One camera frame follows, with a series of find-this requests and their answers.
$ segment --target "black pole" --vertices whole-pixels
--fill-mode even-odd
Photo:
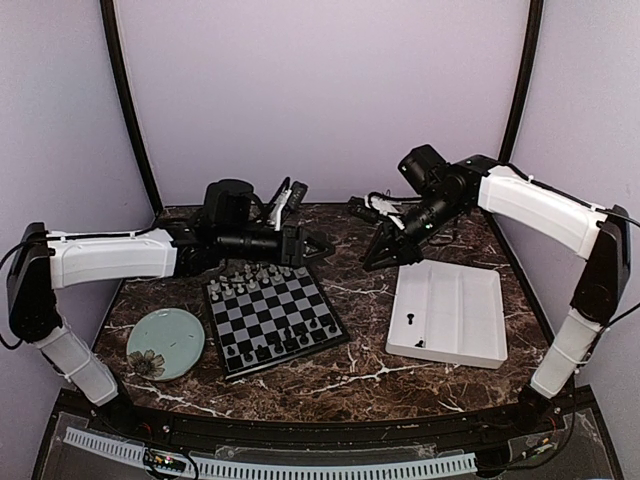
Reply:
[[[542,23],[543,4],[543,0],[531,0],[529,4],[529,20],[527,21],[527,31],[524,36],[518,80],[516,81],[513,101],[511,102],[511,111],[509,112],[509,120],[507,121],[507,128],[504,132],[500,155],[498,156],[500,163],[509,163],[511,154],[513,153],[513,147],[516,143],[516,137],[518,136],[518,128],[522,120],[522,112],[524,111],[527,91],[529,90],[529,83],[533,72],[533,60],[536,56],[540,25]]]
[[[129,140],[131,141],[131,147],[136,157],[136,163],[138,164],[138,170],[140,170],[144,188],[147,191],[147,197],[149,198],[154,213],[158,215],[164,207],[160,199],[158,186],[153,178],[153,171],[151,170],[147,151],[144,148],[136,110],[133,106],[133,98],[131,97],[127,71],[124,65],[124,57],[122,56],[120,36],[118,35],[118,22],[116,20],[113,0],[100,0],[100,8],[102,10],[102,23],[104,24],[109,58],[111,59],[113,79],[116,82],[116,89],[118,90],[118,97],[120,98],[120,108],[124,115],[124,121],[127,125],[127,131],[129,132]]]

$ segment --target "flower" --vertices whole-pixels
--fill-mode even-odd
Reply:
[[[144,356],[140,352],[133,352],[127,355],[127,361],[133,368],[133,371],[141,377],[154,380],[164,373],[164,357],[156,355],[153,350],[144,352]]]

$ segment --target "brown marble table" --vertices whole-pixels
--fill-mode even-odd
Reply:
[[[168,217],[188,216],[169,208]],[[517,391],[541,361],[547,342],[509,262],[482,214],[459,222],[457,239],[425,247],[430,259],[500,273],[509,358],[497,370],[403,358],[385,353],[397,269],[367,273],[358,258],[374,228],[350,217],[344,205],[305,205],[295,218],[326,232],[336,254],[312,269],[347,327],[351,341],[235,382],[223,380],[211,340],[202,285],[189,279],[126,281],[95,352],[124,379],[138,405],[244,420],[342,422],[413,418],[494,407],[516,401]],[[184,377],[151,383],[131,371],[125,349],[144,315],[177,307],[197,316],[207,342],[199,363]]]

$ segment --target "light green plate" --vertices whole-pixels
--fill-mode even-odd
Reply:
[[[127,361],[147,380],[166,382],[189,371],[202,355],[200,320],[179,308],[164,308],[140,320],[127,342]]]

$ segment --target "purple wall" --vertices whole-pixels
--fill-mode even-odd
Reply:
[[[433,142],[497,155],[528,2],[118,2],[138,114],[166,204],[286,175],[309,200],[392,189]]]
[[[640,4],[549,2],[514,162],[586,200],[640,217]],[[540,234],[503,222],[553,326],[584,262]],[[622,307],[640,301],[640,236]],[[591,383],[626,478],[640,478],[640,316],[603,338],[580,381]]]
[[[0,251],[26,225],[130,229],[152,215],[113,83],[98,2],[0,2]],[[6,270],[2,272],[2,283]],[[92,342],[114,284],[60,293],[60,309]],[[8,332],[0,288],[0,332]],[[31,478],[62,382],[30,346],[0,348],[2,478]]]

